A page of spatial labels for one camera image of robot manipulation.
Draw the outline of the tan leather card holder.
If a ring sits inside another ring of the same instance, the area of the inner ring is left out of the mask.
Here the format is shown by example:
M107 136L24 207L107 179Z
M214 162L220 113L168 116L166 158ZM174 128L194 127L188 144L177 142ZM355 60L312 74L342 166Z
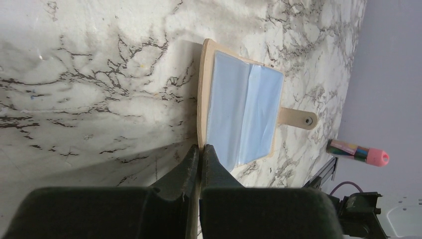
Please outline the tan leather card holder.
M316 127L315 113L281 105L283 82L282 71L205 39L198 84L198 142L201 147L212 145L227 171L272 155L281 124L305 130Z

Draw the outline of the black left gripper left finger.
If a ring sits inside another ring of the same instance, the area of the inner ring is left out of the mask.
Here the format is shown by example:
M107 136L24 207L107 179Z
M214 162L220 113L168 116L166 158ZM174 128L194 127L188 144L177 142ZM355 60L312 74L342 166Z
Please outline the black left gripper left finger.
M149 187L47 187L29 193L6 239L195 239L200 150Z

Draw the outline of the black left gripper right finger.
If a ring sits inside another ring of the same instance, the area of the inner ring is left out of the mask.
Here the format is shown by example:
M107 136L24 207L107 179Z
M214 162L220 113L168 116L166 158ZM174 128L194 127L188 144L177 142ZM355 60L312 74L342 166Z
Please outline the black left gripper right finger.
M329 197L312 188L248 188L203 153L200 222L205 239L340 239Z

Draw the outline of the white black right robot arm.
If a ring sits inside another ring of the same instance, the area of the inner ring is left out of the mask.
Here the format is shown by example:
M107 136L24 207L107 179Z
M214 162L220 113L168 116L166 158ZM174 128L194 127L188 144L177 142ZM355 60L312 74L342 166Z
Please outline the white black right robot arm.
M422 236L421 195L360 192L342 200L329 198L344 235L363 239Z

